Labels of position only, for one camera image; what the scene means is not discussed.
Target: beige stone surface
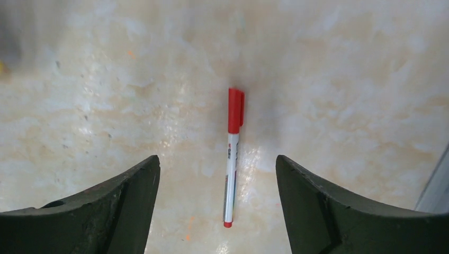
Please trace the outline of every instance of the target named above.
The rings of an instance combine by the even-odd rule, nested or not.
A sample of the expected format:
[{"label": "beige stone surface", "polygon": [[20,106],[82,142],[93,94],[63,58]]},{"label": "beige stone surface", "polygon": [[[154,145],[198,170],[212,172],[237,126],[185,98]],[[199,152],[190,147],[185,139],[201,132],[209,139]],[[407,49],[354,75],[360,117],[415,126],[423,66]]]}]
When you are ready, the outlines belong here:
[{"label": "beige stone surface", "polygon": [[[449,140],[446,0],[7,0],[0,211],[161,160],[147,253],[290,253],[284,154],[413,208]],[[222,225],[227,89],[246,91]]]}]

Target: pen label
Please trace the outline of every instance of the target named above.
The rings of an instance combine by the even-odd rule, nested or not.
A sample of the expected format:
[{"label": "pen label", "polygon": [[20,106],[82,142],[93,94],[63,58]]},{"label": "pen label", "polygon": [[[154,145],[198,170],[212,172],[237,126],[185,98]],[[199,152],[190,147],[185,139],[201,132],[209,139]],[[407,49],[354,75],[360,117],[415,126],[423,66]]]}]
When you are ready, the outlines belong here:
[{"label": "pen label", "polygon": [[237,145],[236,145],[236,165],[237,165],[237,159],[238,159],[238,142],[237,142]]},{"label": "pen label", "polygon": [[231,143],[228,143],[228,159],[231,158]]}]

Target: pen cap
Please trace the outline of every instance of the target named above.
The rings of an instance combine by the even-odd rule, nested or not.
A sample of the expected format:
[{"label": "pen cap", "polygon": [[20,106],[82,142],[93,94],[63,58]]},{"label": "pen cap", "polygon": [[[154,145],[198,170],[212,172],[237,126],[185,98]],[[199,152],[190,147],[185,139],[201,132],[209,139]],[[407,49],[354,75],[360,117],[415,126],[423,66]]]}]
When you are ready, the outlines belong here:
[{"label": "pen cap", "polygon": [[243,110],[245,106],[245,93],[235,89],[229,89],[228,108],[228,133],[238,134],[243,126]]}]

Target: red pen cap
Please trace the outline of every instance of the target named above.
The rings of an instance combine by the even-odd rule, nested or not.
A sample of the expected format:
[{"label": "red pen cap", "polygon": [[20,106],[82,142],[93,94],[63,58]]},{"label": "red pen cap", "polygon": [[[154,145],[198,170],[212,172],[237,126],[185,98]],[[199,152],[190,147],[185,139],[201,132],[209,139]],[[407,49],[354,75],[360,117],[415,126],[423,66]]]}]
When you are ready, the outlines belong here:
[{"label": "red pen cap", "polygon": [[238,134],[243,126],[243,110],[245,106],[245,93],[235,89],[229,89],[228,108],[228,133]]}]

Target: marker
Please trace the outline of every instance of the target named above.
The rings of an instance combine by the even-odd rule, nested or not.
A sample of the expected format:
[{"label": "marker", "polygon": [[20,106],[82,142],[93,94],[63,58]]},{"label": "marker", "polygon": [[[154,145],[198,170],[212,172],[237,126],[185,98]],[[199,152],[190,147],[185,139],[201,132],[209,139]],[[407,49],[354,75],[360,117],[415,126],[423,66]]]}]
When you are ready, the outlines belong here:
[{"label": "marker", "polygon": [[240,127],[243,126],[243,109],[245,94],[235,88],[229,89],[228,105],[228,166],[226,170],[226,187],[224,196],[224,227],[230,228],[234,216],[236,199],[237,153]]}]

